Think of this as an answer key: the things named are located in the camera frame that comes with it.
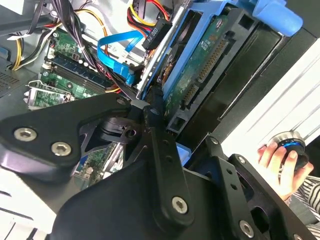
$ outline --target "human hand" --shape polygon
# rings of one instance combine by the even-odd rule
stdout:
[[[285,201],[303,184],[306,177],[314,169],[314,166],[308,162],[307,165],[295,173],[298,154],[296,151],[291,151],[284,162],[283,170],[279,177],[281,163],[287,150],[283,146],[278,149],[277,147],[277,143],[273,142],[268,147],[263,146],[258,150],[256,170],[280,198]]]

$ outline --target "metal bracket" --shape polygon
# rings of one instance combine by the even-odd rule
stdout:
[[[193,223],[194,211],[176,142],[155,108],[144,107],[143,115],[142,138],[126,165],[147,160],[154,220],[164,232],[177,235]]]
[[[315,239],[267,182],[241,155],[227,158],[212,135],[197,146],[188,169],[210,177],[223,196],[221,221],[226,239]]]
[[[130,108],[120,95],[108,93],[4,119],[0,165],[42,181],[68,180],[100,122],[124,117]]]

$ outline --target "green circuit board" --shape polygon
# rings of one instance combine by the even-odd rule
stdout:
[[[41,81],[47,86],[66,91],[74,97],[75,100],[90,98],[97,94],[86,89],[68,79],[65,79],[55,73],[46,72],[46,76],[42,74]],[[34,98],[33,106],[36,108],[46,108],[63,103],[62,95],[59,93],[46,92],[38,90]]]
[[[54,51],[61,53],[64,56],[67,56],[74,61],[79,61],[79,59],[83,59],[83,54],[81,50],[78,48],[76,42],[72,39],[72,37],[65,31],[58,29],[54,32],[55,41]]]
[[[85,99],[97,95],[95,92],[86,89],[68,79],[65,79],[55,73],[49,72],[47,76],[42,74],[41,81],[46,84],[53,84],[55,88],[71,93],[75,99]]]
[[[37,91],[34,99],[34,107],[46,108],[60,104],[61,96],[58,93]]]
[[[224,33],[227,23],[227,16],[217,16],[206,29],[164,102],[166,118],[170,118],[181,106],[186,95],[193,91],[191,85],[201,76],[203,69],[208,65],[208,61],[212,58],[215,43]]]

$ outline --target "black metal arm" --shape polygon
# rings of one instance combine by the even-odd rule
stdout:
[[[108,93],[0,122],[0,164],[39,181],[63,182],[80,157],[124,143],[124,169],[61,208],[51,240],[315,239],[240,155],[207,135],[182,168],[165,132],[162,93],[129,104]]]

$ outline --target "motherboard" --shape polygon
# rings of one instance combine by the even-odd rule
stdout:
[[[27,85],[29,91],[24,94],[24,101],[34,111],[105,94],[113,85],[89,66],[75,41],[58,28],[52,34],[38,80],[32,80]],[[82,184],[82,189],[117,170],[118,162],[107,173],[104,171],[114,149],[115,144],[111,143],[107,148],[93,151],[80,160],[73,176]]]

